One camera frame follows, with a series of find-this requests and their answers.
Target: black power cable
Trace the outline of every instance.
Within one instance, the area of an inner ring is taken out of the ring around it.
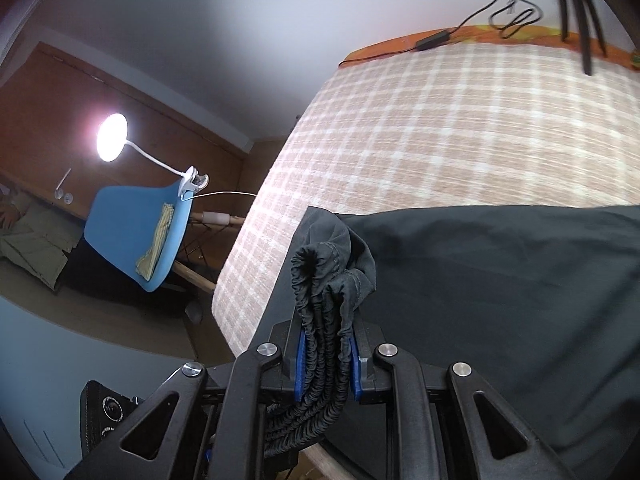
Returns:
[[[478,9],[473,14],[470,14],[469,16],[467,16],[462,21],[462,23],[460,23],[456,28],[454,28],[453,30],[450,30],[449,34],[453,34],[453,33],[456,33],[457,31],[459,31],[460,27],[462,27],[466,22],[468,22],[472,17],[475,17],[478,14],[480,14],[480,12],[483,12],[484,10],[489,9],[497,1],[498,0],[492,0],[490,3],[488,3],[487,5],[482,7],[481,9]],[[518,2],[522,2],[524,4],[527,4],[530,7],[528,7],[525,10],[523,10],[520,14],[515,16],[506,25],[495,25],[494,18],[496,16],[502,14],[503,12],[507,12],[508,14],[511,14],[514,11],[514,7],[516,6],[516,4]],[[507,38],[510,38],[511,36],[516,34],[522,27],[525,27],[526,25],[532,25],[533,23],[539,22],[542,19],[543,16],[544,16],[544,14],[542,13],[542,9],[540,9],[539,6],[537,6],[533,2],[530,2],[529,0],[509,0],[508,3],[504,7],[496,10],[491,16],[489,16],[489,25],[491,27],[493,27],[495,30],[500,31],[500,37],[503,38],[504,40],[506,40]],[[515,28],[515,30],[513,30],[513,31],[511,31],[511,32],[509,32],[507,34],[506,31],[511,27],[516,27],[516,28]]]
[[[343,62],[341,62],[338,65],[338,67],[344,65],[345,63],[350,63],[350,62],[355,62],[355,61],[365,61],[365,60],[369,60],[369,59],[376,59],[378,57],[391,56],[393,54],[403,54],[405,52],[411,52],[411,51],[414,51],[414,50],[419,52],[421,50],[429,50],[430,48],[435,48],[437,46],[440,46],[441,44],[447,43],[447,41],[450,40],[451,35],[456,33],[457,31],[459,31],[460,28],[466,22],[468,22],[471,18],[473,18],[473,17],[477,16],[478,14],[480,14],[481,12],[489,9],[490,7],[495,5],[497,2],[498,2],[498,0],[492,0],[490,3],[488,3],[487,5],[482,7],[481,9],[476,10],[476,12],[474,12],[473,14],[470,14],[469,16],[467,16],[453,30],[449,30],[448,28],[445,28],[445,29],[443,29],[443,30],[441,30],[439,32],[436,32],[435,34],[431,34],[430,36],[427,36],[426,38],[422,38],[421,40],[418,40],[415,43],[415,45],[410,47],[410,48],[406,48],[404,50],[398,50],[396,52],[384,52],[382,54],[375,54],[374,56],[359,57],[359,58],[356,58],[356,59],[345,59]],[[494,23],[494,19],[496,18],[496,16],[499,16],[504,12],[506,12],[507,14],[513,13],[514,12],[514,8],[515,8],[515,6],[516,6],[516,4],[518,2],[522,2],[524,4],[527,4],[529,7],[527,7],[527,9],[524,9],[522,12],[520,12],[517,16],[515,16],[506,25],[496,25]],[[539,6],[537,6],[533,2],[530,2],[529,0],[509,0],[505,6],[501,7],[498,10],[496,10],[493,14],[491,14],[489,16],[489,26],[491,26],[495,30],[498,30],[499,33],[500,33],[500,37],[503,40],[506,40],[506,39],[510,38],[511,36],[513,36],[514,34],[516,34],[521,28],[523,28],[523,27],[525,27],[527,25],[532,25],[533,23],[539,22],[542,19],[543,16],[544,16],[544,14],[542,12],[542,9],[540,9]]]

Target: wooden chair leg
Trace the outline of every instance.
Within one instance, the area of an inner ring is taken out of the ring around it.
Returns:
[[[178,274],[178,276],[182,276],[189,283],[192,283],[201,290],[204,290],[207,294],[213,294],[213,291],[216,290],[215,283],[210,282],[207,278],[204,278],[194,270],[191,270],[189,267],[183,265],[178,261],[174,262],[174,264],[171,266],[171,270]]]

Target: yellow cloth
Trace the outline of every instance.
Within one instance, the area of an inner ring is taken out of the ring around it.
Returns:
[[[156,263],[160,258],[160,253],[164,247],[164,241],[166,240],[166,234],[171,227],[171,220],[174,218],[174,206],[171,204],[162,204],[162,212],[158,225],[156,226],[156,232],[154,233],[154,240],[149,247],[148,251],[140,257],[136,262],[136,272],[142,276],[145,280],[149,281],[156,268]]]

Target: wooden wardrobe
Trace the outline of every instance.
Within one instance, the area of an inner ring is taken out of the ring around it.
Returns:
[[[177,177],[125,147],[113,162],[98,157],[98,127],[112,113],[127,118],[129,139],[184,171],[207,173],[206,191],[235,190],[244,153],[188,118],[49,45],[39,44],[0,88],[0,173],[43,200],[86,218],[105,186],[168,186]],[[74,197],[54,198],[60,179]],[[195,211],[233,212],[232,195],[194,200]]]

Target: camera lens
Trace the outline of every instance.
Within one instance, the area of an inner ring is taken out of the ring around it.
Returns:
[[[102,408],[105,415],[114,422],[120,422],[122,420],[122,407],[120,406],[120,403],[113,397],[105,397],[102,400]]]

